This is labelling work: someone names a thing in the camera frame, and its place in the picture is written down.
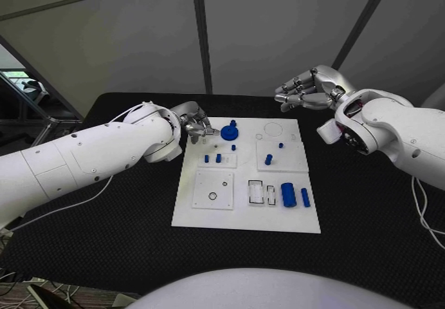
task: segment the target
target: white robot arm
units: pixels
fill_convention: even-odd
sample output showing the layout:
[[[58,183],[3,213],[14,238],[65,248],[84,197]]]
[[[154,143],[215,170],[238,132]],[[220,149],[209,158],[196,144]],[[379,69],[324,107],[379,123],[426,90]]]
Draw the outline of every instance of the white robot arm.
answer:
[[[109,122],[0,157],[0,228],[32,208],[147,162],[181,153],[181,127],[196,142],[219,133],[196,102],[173,109],[143,103]]]
[[[399,169],[445,190],[445,112],[415,108],[385,91],[357,91],[327,66],[291,79],[275,93],[282,111],[295,106],[336,110],[317,129],[325,143],[343,139],[364,155],[380,150]]]

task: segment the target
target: robotic hand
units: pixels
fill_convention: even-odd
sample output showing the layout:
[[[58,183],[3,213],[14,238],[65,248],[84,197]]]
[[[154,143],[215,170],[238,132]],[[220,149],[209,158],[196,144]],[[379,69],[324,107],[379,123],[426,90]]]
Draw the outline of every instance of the robotic hand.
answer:
[[[143,102],[127,112],[122,122],[0,157],[0,229],[32,208],[128,169],[141,157],[150,163],[171,161],[181,153],[181,127],[193,143],[219,134],[196,102],[171,110]]]
[[[317,66],[275,90],[281,110],[331,108],[334,118],[317,129],[327,144],[340,139],[369,155],[380,150],[408,174],[445,190],[445,113],[415,108],[389,92],[356,90],[343,75]]]

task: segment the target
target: hole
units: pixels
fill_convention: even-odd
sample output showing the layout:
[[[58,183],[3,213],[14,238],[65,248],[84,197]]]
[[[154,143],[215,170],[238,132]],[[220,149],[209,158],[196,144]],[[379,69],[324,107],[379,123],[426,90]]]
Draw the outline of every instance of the hole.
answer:
[[[421,151],[419,149],[416,149],[416,150],[412,152],[412,155],[410,155],[410,156],[412,156],[413,159],[416,159],[416,158],[419,157],[421,152],[422,152],[422,151]]]

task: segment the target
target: black cable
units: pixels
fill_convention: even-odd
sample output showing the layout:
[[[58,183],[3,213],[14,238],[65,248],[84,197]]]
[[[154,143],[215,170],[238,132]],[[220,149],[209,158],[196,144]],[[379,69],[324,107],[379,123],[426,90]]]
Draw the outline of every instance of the black cable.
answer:
[[[55,284],[53,284],[53,282],[52,281],[49,281],[50,282],[50,284],[53,285],[53,287],[55,288],[59,288]],[[62,289],[58,289],[58,291],[61,291],[63,294],[65,294],[65,296],[68,297],[68,293],[66,293],[66,291],[65,290],[62,290]],[[72,298],[72,297],[69,297],[69,299],[72,300],[72,302],[81,307],[81,309],[85,309],[81,305],[79,305],[79,303],[75,301],[75,299]]]
[[[12,289],[13,289],[14,286],[16,286],[16,284],[17,284],[17,282],[13,283],[12,287],[10,287],[9,290],[0,295],[0,297],[1,297],[1,296],[6,296],[6,295],[10,293]]]

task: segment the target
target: black table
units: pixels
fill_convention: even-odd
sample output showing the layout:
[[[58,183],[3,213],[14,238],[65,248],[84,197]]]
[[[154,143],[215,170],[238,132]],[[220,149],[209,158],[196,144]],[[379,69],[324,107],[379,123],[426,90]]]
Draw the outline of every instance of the black table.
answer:
[[[141,294],[209,270],[281,268],[353,283],[410,305],[445,301],[445,251],[421,227],[410,177],[383,153],[363,156],[341,142],[324,144],[315,129],[331,111],[300,108],[281,113],[269,97],[107,93],[85,128],[144,100],[167,108],[194,100],[212,117],[298,119],[321,234],[171,227],[180,155],[171,162],[143,160],[115,175],[92,202],[19,230],[1,267],[72,285]],[[101,181],[61,197],[24,220],[88,199],[104,185]],[[439,229],[445,193],[429,186],[426,191],[426,219]]]

